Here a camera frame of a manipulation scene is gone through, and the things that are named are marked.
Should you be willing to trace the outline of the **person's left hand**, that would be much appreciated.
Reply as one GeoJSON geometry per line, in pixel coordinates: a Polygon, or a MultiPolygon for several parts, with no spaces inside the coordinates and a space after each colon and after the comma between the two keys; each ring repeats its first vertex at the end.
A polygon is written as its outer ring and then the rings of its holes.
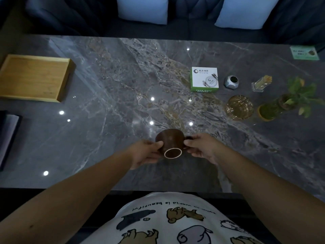
{"type": "Polygon", "coordinates": [[[150,140],[140,140],[132,144],[128,149],[131,156],[131,170],[140,167],[143,164],[154,164],[160,159],[160,151],[150,151],[148,148],[150,140]]]}

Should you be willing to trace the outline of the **person's right hand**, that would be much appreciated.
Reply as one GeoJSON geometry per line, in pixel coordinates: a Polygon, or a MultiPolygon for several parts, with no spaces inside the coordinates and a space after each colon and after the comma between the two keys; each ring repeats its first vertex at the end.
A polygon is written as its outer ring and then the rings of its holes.
{"type": "Polygon", "coordinates": [[[188,148],[188,152],[194,157],[200,157],[217,165],[218,153],[225,147],[223,143],[207,133],[192,135],[193,139],[201,139],[200,148],[188,148]]]}

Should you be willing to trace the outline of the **brown ceramic cup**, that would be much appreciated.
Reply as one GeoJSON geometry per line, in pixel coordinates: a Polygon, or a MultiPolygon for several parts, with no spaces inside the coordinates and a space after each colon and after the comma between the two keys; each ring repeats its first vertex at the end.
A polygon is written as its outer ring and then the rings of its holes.
{"type": "Polygon", "coordinates": [[[189,147],[184,144],[184,140],[193,140],[192,136],[185,136],[176,128],[169,128],[157,134],[155,141],[162,141],[164,145],[158,150],[166,159],[175,159],[182,155],[189,147]]]}

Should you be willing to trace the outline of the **person's right forearm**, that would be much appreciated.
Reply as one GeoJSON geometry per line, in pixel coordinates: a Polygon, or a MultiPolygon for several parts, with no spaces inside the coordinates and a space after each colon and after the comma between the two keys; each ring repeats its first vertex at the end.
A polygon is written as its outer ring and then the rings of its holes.
{"type": "Polygon", "coordinates": [[[228,147],[217,163],[282,244],[325,244],[325,203],[228,147]]]}

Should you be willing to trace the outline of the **person's left forearm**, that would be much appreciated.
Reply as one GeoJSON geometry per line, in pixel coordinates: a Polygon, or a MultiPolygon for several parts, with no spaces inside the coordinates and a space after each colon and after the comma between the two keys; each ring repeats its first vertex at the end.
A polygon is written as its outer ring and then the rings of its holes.
{"type": "Polygon", "coordinates": [[[65,244],[135,163],[124,151],[51,186],[0,222],[0,244],[65,244]]]}

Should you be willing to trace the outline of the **amber glass ashtray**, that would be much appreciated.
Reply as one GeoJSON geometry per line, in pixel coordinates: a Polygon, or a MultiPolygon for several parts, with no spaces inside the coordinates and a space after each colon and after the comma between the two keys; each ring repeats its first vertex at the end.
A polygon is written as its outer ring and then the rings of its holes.
{"type": "Polygon", "coordinates": [[[254,114],[254,106],[249,98],[243,95],[234,95],[225,105],[225,114],[235,121],[245,120],[254,114]]]}

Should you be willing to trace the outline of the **white and green box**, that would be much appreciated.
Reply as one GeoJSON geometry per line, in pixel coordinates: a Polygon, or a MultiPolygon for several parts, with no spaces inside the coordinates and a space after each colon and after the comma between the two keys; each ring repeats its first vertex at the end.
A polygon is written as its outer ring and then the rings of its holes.
{"type": "Polygon", "coordinates": [[[218,69],[192,67],[190,73],[190,91],[213,93],[219,90],[218,69]]]}

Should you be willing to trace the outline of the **small silver timer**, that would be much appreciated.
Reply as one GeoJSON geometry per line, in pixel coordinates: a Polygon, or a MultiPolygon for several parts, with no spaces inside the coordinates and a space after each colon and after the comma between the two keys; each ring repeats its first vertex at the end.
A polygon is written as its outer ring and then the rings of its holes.
{"type": "Polygon", "coordinates": [[[239,86],[239,80],[236,76],[230,75],[224,80],[224,86],[228,89],[237,89],[239,86]]]}

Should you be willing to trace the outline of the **white cartoon print shirt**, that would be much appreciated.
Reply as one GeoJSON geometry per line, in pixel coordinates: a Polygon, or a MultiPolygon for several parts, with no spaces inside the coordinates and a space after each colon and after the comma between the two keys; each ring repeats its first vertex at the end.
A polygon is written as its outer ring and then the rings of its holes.
{"type": "Polygon", "coordinates": [[[192,194],[153,192],[124,205],[81,244],[263,244],[192,194]]]}

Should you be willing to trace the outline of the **clear toothpick holder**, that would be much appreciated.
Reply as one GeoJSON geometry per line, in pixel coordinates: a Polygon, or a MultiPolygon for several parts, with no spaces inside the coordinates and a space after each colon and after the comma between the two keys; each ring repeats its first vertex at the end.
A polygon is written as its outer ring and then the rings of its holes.
{"type": "Polygon", "coordinates": [[[265,75],[256,82],[252,82],[252,90],[254,92],[263,92],[264,89],[272,83],[272,76],[265,75]]]}

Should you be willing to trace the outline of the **small potted green plant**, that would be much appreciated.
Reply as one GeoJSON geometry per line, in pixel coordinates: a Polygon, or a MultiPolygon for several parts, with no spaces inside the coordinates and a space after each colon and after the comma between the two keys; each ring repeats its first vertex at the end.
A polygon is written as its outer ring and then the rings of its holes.
{"type": "Polygon", "coordinates": [[[268,122],[286,111],[298,110],[298,115],[308,118],[311,115],[311,105],[325,106],[325,100],[316,97],[316,84],[305,85],[305,80],[299,77],[288,81],[288,92],[273,101],[263,103],[257,108],[259,117],[268,122]]]}

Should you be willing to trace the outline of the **dark blue sofa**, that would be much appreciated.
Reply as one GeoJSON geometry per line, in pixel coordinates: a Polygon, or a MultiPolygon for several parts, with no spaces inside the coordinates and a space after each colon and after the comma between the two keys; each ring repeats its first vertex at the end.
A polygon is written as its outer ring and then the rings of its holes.
{"type": "MultiPolygon", "coordinates": [[[[0,28],[18,0],[0,0],[0,28]]],[[[325,45],[325,0],[279,0],[258,30],[219,28],[224,0],[169,0],[166,25],[119,18],[117,0],[20,0],[35,33],[325,45]]]]}

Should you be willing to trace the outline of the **light blue cushion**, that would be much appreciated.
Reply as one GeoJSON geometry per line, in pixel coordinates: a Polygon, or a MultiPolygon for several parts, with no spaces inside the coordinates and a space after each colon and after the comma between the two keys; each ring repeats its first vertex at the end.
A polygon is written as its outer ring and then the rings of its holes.
{"type": "Polygon", "coordinates": [[[120,19],[157,25],[168,21],[169,0],[117,0],[120,19]]]}
{"type": "Polygon", "coordinates": [[[279,0],[224,0],[215,26],[261,29],[279,0]]]}

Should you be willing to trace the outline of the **wooden tray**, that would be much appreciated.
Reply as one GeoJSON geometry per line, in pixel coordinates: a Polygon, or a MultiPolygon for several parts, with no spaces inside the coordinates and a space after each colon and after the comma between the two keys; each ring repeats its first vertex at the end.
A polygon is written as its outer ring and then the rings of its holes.
{"type": "Polygon", "coordinates": [[[62,102],[75,67],[70,58],[9,54],[0,69],[0,98],[62,102]]]}

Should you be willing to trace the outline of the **green table card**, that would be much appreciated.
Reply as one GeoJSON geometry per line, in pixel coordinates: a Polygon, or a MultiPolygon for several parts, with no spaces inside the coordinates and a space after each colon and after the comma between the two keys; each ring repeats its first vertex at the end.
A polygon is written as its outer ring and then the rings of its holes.
{"type": "Polygon", "coordinates": [[[291,54],[295,60],[319,60],[319,56],[314,46],[292,45],[291,54]]]}

